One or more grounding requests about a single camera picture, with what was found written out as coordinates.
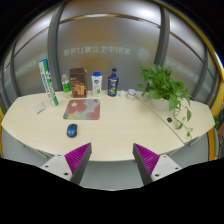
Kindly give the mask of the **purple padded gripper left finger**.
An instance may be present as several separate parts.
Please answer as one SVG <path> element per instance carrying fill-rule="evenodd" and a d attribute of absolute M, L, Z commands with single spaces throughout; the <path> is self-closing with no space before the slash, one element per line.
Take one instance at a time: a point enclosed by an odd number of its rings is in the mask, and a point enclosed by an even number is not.
<path fill-rule="evenodd" d="M 87 143 L 65 155 L 57 154 L 53 156 L 48 162 L 42 165 L 41 168 L 65 180 L 75 183 L 76 185 L 79 185 L 91 153 L 91 144 Z"/>

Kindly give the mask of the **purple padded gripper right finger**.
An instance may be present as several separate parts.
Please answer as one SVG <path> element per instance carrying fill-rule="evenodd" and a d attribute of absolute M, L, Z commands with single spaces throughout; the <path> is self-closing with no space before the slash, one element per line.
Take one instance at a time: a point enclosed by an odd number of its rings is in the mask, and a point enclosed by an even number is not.
<path fill-rule="evenodd" d="M 144 185 L 181 170 L 167 154 L 158 155 L 136 143 L 133 144 L 133 155 Z"/>

